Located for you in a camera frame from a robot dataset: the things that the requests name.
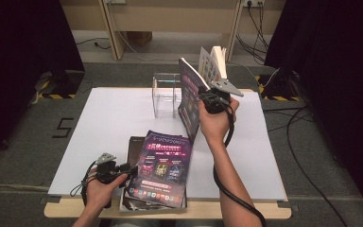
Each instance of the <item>booklet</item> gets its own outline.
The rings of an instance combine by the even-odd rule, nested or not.
[[[128,155],[127,155],[127,162],[131,164],[131,166],[136,166],[139,160],[140,151],[143,147],[144,141],[146,140],[143,136],[132,136],[129,139],[129,149],[128,149]],[[174,207],[168,207],[161,205],[159,203],[151,202],[151,201],[140,201],[135,200],[131,198],[125,197],[126,190],[123,190],[122,196],[120,198],[120,212],[135,212],[139,211],[140,214],[141,211],[170,211],[175,212],[177,208]],[[183,204],[181,208],[187,207],[187,200],[184,195],[183,198]]]
[[[124,198],[182,208],[191,152],[188,138],[149,131]]]

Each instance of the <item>gray carpet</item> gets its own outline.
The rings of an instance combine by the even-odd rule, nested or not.
[[[9,147],[0,149],[0,226],[71,226],[71,218],[46,218],[43,215],[46,190],[51,184],[71,134],[93,87],[150,87],[155,72],[177,73],[172,64],[85,63],[86,74],[74,99],[40,99],[28,108],[8,138]],[[252,67],[253,74],[269,74],[272,69]],[[255,79],[241,66],[228,66],[230,81],[238,88],[258,91]],[[264,110],[301,107],[304,103],[262,100]],[[363,226],[363,199],[350,175],[335,159],[323,134],[308,110],[289,127],[295,111],[265,113],[269,138],[293,209],[287,220],[269,220],[268,226],[343,226],[320,192],[304,177],[300,166],[329,199],[349,226]],[[62,118],[63,127],[58,131]],[[4,184],[16,184],[9,188]]]

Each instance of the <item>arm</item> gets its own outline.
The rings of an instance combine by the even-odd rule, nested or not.
[[[78,220],[73,224],[73,227],[93,226],[94,221],[112,198],[114,189],[124,182],[127,177],[127,174],[123,174],[109,184],[101,183],[97,179],[90,181],[87,187],[87,205]]]
[[[231,107],[235,112],[238,101],[232,98]],[[253,206],[253,202],[236,172],[232,160],[224,144],[224,137],[229,129],[229,120],[226,113],[210,114],[205,110],[202,101],[199,102],[199,120],[201,131],[205,136],[211,150],[215,169],[222,184],[241,200]],[[235,201],[232,201],[220,191],[220,207],[225,226],[261,226],[260,219]]]

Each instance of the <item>finger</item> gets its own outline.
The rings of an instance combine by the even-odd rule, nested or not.
[[[202,112],[202,111],[206,111],[205,109],[205,104],[202,100],[199,101],[199,111]]]
[[[233,97],[231,97],[231,103],[230,103],[230,106],[232,107],[233,111],[237,111],[238,109],[238,106],[240,105],[240,103],[234,99]]]
[[[96,175],[96,167],[90,169],[90,171],[88,172],[88,179],[95,177],[95,175]]]
[[[128,174],[122,174],[118,176],[116,179],[114,179],[113,182],[110,183],[110,186],[115,189],[118,185],[120,185],[122,182],[124,182],[128,178]]]

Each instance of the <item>transparent box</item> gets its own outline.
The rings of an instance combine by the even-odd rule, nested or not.
[[[152,103],[156,118],[177,118],[182,102],[180,74],[155,73],[152,81]]]

